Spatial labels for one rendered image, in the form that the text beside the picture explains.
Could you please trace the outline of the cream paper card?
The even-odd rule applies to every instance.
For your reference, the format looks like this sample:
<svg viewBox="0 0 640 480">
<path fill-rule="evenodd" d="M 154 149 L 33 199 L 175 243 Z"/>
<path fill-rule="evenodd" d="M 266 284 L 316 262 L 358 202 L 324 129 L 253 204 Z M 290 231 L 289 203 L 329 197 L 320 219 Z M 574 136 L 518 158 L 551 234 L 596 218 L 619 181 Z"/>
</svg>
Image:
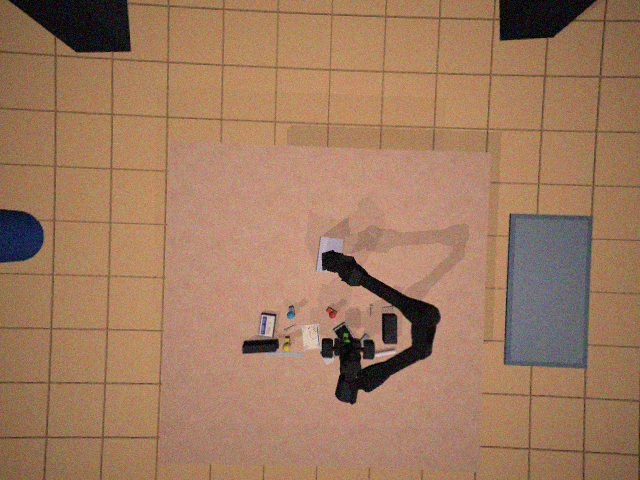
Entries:
<svg viewBox="0 0 640 480">
<path fill-rule="evenodd" d="M 302 327 L 304 351 L 306 349 L 322 348 L 320 343 L 319 324 L 320 323 L 317 322 L 317 324 L 300 325 L 300 327 Z"/>
</svg>

